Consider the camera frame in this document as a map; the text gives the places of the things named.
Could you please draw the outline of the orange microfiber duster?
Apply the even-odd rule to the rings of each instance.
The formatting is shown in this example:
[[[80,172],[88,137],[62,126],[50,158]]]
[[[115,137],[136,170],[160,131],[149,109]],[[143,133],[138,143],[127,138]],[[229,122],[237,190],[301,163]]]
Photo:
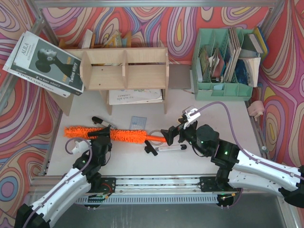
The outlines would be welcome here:
[[[80,137],[84,139],[96,139],[97,137],[88,137],[88,132],[98,131],[103,128],[70,126],[64,128],[64,136],[67,138]],[[110,130],[110,138],[114,141],[127,143],[144,143],[145,140],[165,143],[166,140],[161,136],[148,135],[145,130]]]

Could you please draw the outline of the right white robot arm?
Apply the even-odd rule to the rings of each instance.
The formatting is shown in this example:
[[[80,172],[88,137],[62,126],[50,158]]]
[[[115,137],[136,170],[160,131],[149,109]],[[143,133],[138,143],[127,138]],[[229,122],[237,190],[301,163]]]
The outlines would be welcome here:
[[[254,189],[273,193],[288,204],[304,206],[304,168],[290,167],[264,159],[240,146],[220,139],[219,133],[209,125],[197,126],[194,122],[187,128],[182,124],[161,130],[166,143],[172,145],[188,142],[201,157],[209,157],[218,166],[214,185],[221,190]]]

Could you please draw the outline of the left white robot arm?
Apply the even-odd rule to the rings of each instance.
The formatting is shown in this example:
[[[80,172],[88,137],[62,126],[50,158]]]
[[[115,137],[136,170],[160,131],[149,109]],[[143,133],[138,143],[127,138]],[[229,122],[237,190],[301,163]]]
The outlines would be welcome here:
[[[94,139],[75,137],[68,154],[81,156],[62,179],[44,196],[31,205],[23,204],[17,211],[16,228],[52,228],[75,201],[87,192],[97,192],[101,187],[100,168],[107,164],[106,155],[111,152],[110,127],[89,133]]]

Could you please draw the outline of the wooden bookshelf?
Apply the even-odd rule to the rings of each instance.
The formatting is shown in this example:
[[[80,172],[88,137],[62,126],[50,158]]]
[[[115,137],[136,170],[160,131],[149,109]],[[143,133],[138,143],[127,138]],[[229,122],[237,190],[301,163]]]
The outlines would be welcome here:
[[[112,113],[109,92],[120,89],[161,89],[167,104],[169,56],[165,47],[69,49],[81,59],[80,77],[85,89],[99,91]]]

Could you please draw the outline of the grey black stapler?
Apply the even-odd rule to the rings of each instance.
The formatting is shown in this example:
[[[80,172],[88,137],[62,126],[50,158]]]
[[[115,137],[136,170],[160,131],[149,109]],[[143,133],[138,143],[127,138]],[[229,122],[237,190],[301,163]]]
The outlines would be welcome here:
[[[98,127],[102,127],[103,126],[103,127],[109,127],[112,130],[116,130],[117,129],[117,127],[115,125],[113,125],[112,123],[109,123],[109,122],[107,122],[107,121],[105,121],[105,120],[103,120],[103,119],[101,119],[101,118],[99,118],[97,116],[93,116],[92,117],[92,122],[93,122],[93,124],[95,126],[98,126]]]

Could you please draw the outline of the clear tube black cap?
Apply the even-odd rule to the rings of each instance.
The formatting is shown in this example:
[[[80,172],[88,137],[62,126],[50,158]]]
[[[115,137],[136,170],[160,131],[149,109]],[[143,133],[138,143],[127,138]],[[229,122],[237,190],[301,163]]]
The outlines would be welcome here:
[[[159,147],[155,148],[155,150],[157,152],[183,151],[185,149],[187,149],[187,145],[185,145],[185,144],[177,144],[177,145],[171,145],[171,146],[159,146]]]

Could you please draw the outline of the black plastic clip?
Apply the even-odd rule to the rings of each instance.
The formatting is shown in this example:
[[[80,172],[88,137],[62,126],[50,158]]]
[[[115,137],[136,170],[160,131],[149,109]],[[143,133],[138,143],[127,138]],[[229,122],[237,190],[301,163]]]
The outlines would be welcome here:
[[[154,156],[158,155],[157,151],[154,149],[154,147],[150,144],[148,140],[145,140],[144,143],[145,143],[144,150],[147,154],[152,153]]]

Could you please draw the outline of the white notebook under shelf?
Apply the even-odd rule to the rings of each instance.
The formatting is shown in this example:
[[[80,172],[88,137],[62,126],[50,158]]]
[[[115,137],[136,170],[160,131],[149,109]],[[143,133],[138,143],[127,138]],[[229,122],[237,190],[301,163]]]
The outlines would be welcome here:
[[[147,104],[163,101],[162,89],[110,90],[109,104]]]

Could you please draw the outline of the brown board behind shelf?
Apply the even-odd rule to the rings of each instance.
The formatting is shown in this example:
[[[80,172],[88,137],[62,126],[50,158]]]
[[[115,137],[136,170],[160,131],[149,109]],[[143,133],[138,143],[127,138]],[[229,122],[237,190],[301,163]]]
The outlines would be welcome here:
[[[169,89],[190,89],[190,66],[169,64]]]

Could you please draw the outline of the green desk organizer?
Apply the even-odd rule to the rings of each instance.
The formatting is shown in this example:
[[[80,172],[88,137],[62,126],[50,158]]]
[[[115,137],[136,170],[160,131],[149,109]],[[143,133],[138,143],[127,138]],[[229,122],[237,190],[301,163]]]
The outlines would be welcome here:
[[[247,101],[252,86],[237,69],[244,36],[250,30],[201,28],[192,56],[195,99],[199,101]]]

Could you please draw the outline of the white book under Twins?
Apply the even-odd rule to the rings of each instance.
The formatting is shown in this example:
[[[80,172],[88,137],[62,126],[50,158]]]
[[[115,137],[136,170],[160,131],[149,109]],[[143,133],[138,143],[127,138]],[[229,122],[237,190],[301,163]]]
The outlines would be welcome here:
[[[40,81],[40,80],[38,80],[38,79],[34,79],[34,78],[29,77],[29,76],[27,76],[27,75],[25,75],[25,74],[23,74],[23,73],[19,73],[19,72],[15,71],[15,70],[12,70],[12,69],[11,69],[11,65],[12,65],[13,60],[14,60],[16,54],[17,54],[17,51],[18,51],[18,49],[19,49],[19,47],[20,47],[20,45],[21,45],[21,42],[22,42],[22,39],[23,39],[24,35],[25,35],[25,33],[22,33],[21,37],[20,37],[19,40],[17,41],[17,43],[16,43],[16,45],[15,45],[15,47],[14,47],[12,53],[11,53],[10,56],[8,57],[8,59],[7,59],[6,63],[5,63],[5,65],[3,66],[2,69],[3,69],[4,71],[7,71],[8,73],[11,73],[11,74],[13,74],[13,75],[15,75],[15,76],[18,76],[18,77],[22,78],[22,79],[25,79],[26,81],[29,81],[29,82],[31,82],[31,83],[37,85],[37,86],[40,86],[40,87],[42,87],[42,88],[44,88],[44,89],[46,89],[46,90],[48,90],[48,91],[50,91],[50,92],[52,92],[52,93],[55,93],[55,94],[57,94],[57,95],[60,95],[60,96],[62,96],[62,97],[65,97],[65,98],[69,97],[69,96],[71,95],[70,92],[64,91],[64,90],[62,90],[62,89],[60,89],[60,88],[57,88],[57,87],[55,87],[55,86],[53,86],[53,85],[49,85],[49,84],[46,83],[46,82],[42,82],[42,81]]]

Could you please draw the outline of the black Twins story book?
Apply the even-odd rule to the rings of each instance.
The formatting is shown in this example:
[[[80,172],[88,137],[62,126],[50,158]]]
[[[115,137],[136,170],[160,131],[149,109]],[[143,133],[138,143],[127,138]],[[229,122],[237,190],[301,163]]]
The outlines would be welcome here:
[[[84,85],[80,78],[81,60],[46,40],[26,32],[11,69],[75,95]]]

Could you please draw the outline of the grey hardcover book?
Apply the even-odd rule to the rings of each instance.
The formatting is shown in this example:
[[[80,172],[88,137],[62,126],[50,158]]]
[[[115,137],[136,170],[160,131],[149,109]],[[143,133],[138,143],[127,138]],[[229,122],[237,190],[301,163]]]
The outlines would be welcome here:
[[[260,57],[263,54],[263,49],[255,34],[246,34],[241,48],[241,57]]]

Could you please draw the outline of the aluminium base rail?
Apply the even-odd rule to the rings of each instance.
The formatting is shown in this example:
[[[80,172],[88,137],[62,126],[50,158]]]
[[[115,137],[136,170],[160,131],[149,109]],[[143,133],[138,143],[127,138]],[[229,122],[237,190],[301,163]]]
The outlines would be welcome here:
[[[220,190],[213,176],[103,176],[97,192],[88,192],[77,197],[75,203],[87,207],[122,204],[234,204],[246,193],[270,193],[280,200],[279,186],[269,180],[258,178],[258,187],[253,187],[253,176],[238,173],[238,186]]]

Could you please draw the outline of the pink wall hook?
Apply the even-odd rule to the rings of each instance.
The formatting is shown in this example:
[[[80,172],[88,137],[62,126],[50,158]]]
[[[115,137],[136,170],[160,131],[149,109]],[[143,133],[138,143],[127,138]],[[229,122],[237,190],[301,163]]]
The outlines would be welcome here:
[[[263,115],[265,108],[262,101],[257,100],[254,101],[248,108],[247,108],[249,116],[252,116],[255,121]]]

